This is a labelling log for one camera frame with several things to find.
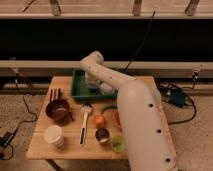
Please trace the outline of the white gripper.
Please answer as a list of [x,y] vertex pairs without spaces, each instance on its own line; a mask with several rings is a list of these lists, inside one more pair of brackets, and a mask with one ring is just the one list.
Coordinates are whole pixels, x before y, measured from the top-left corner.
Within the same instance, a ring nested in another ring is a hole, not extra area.
[[85,74],[85,83],[88,89],[99,90],[102,94],[111,94],[115,92],[115,89],[110,85],[98,80],[96,77],[88,73]]

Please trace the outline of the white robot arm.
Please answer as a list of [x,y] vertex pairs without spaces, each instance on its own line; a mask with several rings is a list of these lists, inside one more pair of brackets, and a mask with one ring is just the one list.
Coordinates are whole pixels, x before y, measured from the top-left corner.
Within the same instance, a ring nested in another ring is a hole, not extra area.
[[80,61],[89,75],[115,88],[131,171],[178,171],[160,118],[161,95],[156,86],[102,65],[94,51]]

